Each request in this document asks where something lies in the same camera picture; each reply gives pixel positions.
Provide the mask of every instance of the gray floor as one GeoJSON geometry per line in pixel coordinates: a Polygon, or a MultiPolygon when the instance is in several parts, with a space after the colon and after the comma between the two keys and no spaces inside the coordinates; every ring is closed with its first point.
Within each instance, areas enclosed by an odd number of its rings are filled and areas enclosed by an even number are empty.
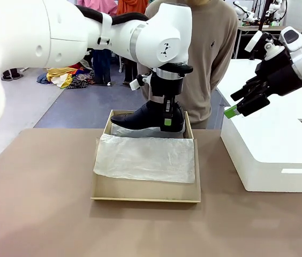
{"type": "MultiPolygon", "coordinates": [[[[89,86],[64,90],[35,127],[104,128],[111,109],[135,110],[145,100],[141,92],[123,86],[124,73],[111,69],[112,87],[89,86]]],[[[224,105],[217,91],[212,92],[212,115],[208,129],[220,129],[224,105]]]]}
{"type": "Polygon", "coordinates": [[[36,82],[43,69],[28,69],[24,77],[2,82],[6,106],[0,119],[0,153],[24,129],[33,127],[45,114],[62,90],[36,82]]]}

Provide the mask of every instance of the beige table surface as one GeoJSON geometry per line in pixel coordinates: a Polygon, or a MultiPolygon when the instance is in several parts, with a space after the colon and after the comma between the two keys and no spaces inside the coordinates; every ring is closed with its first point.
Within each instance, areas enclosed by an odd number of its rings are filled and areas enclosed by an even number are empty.
{"type": "Polygon", "coordinates": [[[102,130],[23,131],[0,156],[0,257],[302,256],[302,194],[246,192],[219,131],[194,131],[202,203],[90,200],[102,130]]]}

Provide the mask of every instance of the orange shirt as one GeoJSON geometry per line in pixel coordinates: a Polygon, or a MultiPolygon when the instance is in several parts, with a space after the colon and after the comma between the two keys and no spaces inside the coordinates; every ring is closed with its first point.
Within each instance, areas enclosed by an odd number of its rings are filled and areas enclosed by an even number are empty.
{"type": "Polygon", "coordinates": [[[148,0],[119,0],[117,15],[127,12],[145,13],[148,0]]]}

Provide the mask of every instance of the beige sweater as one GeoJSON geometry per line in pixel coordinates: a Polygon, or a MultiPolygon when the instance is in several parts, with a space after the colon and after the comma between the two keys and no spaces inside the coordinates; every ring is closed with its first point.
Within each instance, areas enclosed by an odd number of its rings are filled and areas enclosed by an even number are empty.
{"type": "MultiPolygon", "coordinates": [[[[185,0],[155,0],[145,15],[153,17],[161,3],[181,3],[185,0]]],[[[207,4],[192,7],[193,30],[189,47],[188,64],[194,71],[183,81],[183,92],[176,97],[188,111],[192,124],[208,119],[211,113],[210,92],[223,78],[233,53],[238,19],[236,12],[223,0],[210,0],[207,4]]],[[[147,69],[138,65],[140,74],[147,69]]],[[[142,87],[149,98],[149,87],[142,87]]]]}

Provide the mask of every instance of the black shoe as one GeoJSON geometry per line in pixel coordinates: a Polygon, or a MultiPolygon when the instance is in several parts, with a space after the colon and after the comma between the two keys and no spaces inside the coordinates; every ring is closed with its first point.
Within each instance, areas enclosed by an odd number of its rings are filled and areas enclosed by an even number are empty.
{"type": "Polygon", "coordinates": [[[142,130],[148,127],[160,127],[161,131],[179,132],[183,129],[184,115],[182,108],[175,103],[171,124],[166,126],[163,118],[163,104],[148,101],[132,114],[114,115],[112,123],[129,130],[142,130]]]}
{"type": "Polygon", "coordinates": [[[16,77],[12,76],[12,79],[14,79],[14,80],[21,79],[23,76],[24,76],[23,74],[18,73],[18,75],[16,77]]]}
{"type": "Polygon", "coordinates": [[[2,81],[12,81],[13,79],[12,79],[11,77],[5,77],[5,76],[3,76],[3,77],[1,78],[1,80],[2,80],[2,81]]]}

